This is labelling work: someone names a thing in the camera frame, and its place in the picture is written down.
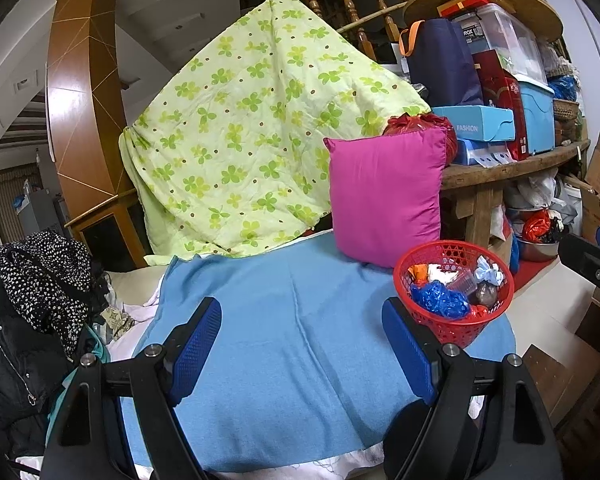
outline blue shoebox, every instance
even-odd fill
[[[513,110],[491,106],[437,106],[433,113],[447,117],[458,139],[498,142],[514,140]]]

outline red plastic basket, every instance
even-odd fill
[[[410,285],[413,282],[408,272],[416,264],[440,264],[442,270],[473,271],[479,256],[489,264],[498,264],[504,273],[504,281],[498,288],[498,301],[489,313],[479,320],[451,320],[420,307],[411,299]],[[487,324],[502,314],[513,298],[513,276],[499,257],[485,248],[456,240],[439,240],[414,247],[400,258],[394,267],[394,285],[400,299],[413,319],[428,326],[441,343],[455,343],[460,348],[468,346]]]

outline blue blanket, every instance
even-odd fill
[[[320,460],[380,442],[416,399],[382,330],[382,303],[395,295],[389,270],[347,258],[333,234],[249,258],[174,260],[136,351],[217,298],[218,338],[176,408],[200,464],[244,472]],[[467,350],[499,361],[515,348],[500,316]],[[130,399],[123,413],[135,462],[150,465]]]

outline window curtain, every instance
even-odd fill
[[[25,164],[0,170],[0,240],[3,244],[24,238],[24,232],[13,207],[13,201],[23,194],[24,181],[42,189],[42,178],[36,164]]]

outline navy tote bag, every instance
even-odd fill
[[[483,105],[482,88],[459,23],[446,18],[421,20],[409,28],[407,57],[411,83],[429,89],[430,106]]]

